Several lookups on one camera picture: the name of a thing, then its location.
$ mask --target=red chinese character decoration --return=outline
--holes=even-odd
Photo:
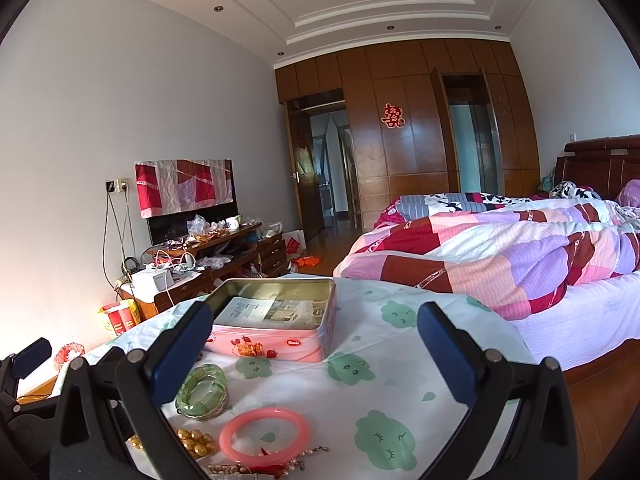
[[[402,108],[399,106],[392,106],[387,103],[385,105],[385,116],[380,119],[386,124],[387,128],[401,128],[404,126],[404,119],[402,118]]]

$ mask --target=bed headboard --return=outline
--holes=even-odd
[[[629,180],[640,178],[640,135],[569,142],[564,151],[574,155],[558,157],[556,184],[571,180],[615,200]]]

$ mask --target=purple pillow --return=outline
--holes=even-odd
[[[640,207],[640,180],[630,180],[616,199],[621,206]]]

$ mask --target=metal bolt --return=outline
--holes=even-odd
[[[73,361],[71,361],[71,364],[69,366],[71,366],[72,370],[79,370],[80,368],[82,368],[83,365],[84,365],[84,358],[76,357]]]
[[[145,358],[145,351],[140,348],[136,348],[127,354],[127,361],[130,363],[139,363]]]
[[[549,368],[549,370],[558,370],[560,363],[552,357],[545,357],[545,366]]]
[[[484,357],[490,363],[499,363],[502,361],[502,354],[498,352],[495,348],[489,348],[484,352]]]

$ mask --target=electrical outlet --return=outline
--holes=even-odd
[[[122,193],[129,189],[129,184],[127,183],[126,178],[117,178],[114,184],[116,193]]]

